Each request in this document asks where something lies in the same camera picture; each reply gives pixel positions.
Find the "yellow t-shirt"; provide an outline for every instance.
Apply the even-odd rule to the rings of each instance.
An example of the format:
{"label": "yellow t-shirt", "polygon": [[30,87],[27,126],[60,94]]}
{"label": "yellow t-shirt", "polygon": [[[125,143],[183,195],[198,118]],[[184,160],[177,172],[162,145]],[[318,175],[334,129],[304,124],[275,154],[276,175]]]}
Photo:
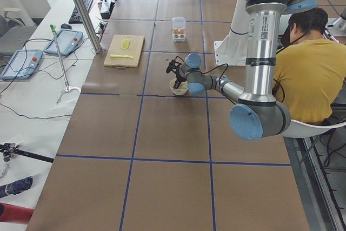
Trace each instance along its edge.
{"label": "yellow t-shirt", "polygon": [[[306,40],[277,55],[274,79],[285,92],[283,104],[292,119],[320,124],[328,118],[331,103],[346,77],[346,46],[326,39]],[[276,99],[283,93],[274,82]]]}

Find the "black hair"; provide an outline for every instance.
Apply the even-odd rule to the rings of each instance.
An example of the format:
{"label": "black hair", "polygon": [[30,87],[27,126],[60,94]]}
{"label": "black hair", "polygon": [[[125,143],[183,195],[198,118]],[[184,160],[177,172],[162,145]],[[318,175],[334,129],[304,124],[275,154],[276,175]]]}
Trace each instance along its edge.
{"label": "black hair", "polygon": [[322,8],[313,8],[305,12],[291,15],[288,25],[292,31],[293,24],[305,34],[310,30],[317,30],[323,34],[325,25],[328,22],[328,14]]}

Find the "wooden cutting board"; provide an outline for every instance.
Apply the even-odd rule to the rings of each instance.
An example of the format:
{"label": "wooden cutting board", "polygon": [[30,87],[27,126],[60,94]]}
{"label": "wooden cutting board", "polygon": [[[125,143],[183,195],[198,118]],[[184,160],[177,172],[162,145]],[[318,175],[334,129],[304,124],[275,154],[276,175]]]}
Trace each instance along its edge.
{"label": "wooden cutting board", "polygon": [[[127,49],[122,49],[122,41],[129,38],[130,43]],[[106,59],[103,65],[106,67],[131,67],[138,68],[144,43],[143,35],[114,35],[109,46]],[[133,58],[110,57],[110,55],[129,55]]]}

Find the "label sticker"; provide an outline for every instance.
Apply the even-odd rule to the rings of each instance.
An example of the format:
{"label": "label sticker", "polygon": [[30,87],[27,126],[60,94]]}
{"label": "label sticker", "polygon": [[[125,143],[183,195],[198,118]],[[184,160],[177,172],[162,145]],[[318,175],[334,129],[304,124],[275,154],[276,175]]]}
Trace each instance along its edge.
{"label": "label sticker", "polygon": [[272,41],[274,35],[274,17],[259,15],[251,18],[249,23],[249,37],[256,41]]}

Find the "white chair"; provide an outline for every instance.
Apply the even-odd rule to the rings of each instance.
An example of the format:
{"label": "white chair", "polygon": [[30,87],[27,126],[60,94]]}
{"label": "white chair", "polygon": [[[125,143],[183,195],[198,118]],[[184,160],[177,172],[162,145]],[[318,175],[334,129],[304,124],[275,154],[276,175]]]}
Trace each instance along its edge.
{"label": "white chair", "polygon": [[0,58],[11,57],[16,50],[22,49],[37,29],[7,16],[8,12],[19,12],[19,8],[4,8],[3,11],[0,15]]}
{"label": "white chair", "polygon": [[307,153],[303,156],[299,164],[301,164],[305,157],[309,154],[309,152],[312,150],[312,148],[315,146],[319,136],[325,132],[327,132],[330,129],[336,129],[339,127],[346,126],[346,122],[333,124],[331,126],[314,126],[312,124],[306,124],[303,122],[300,122],[298,120],[291,120],[290,126],[288,129],[282,133],[284,137],[291,137],[291,138],[305,138],[305,137],[313,137],[317,136],[313,142],[312,145],[307,150]]}

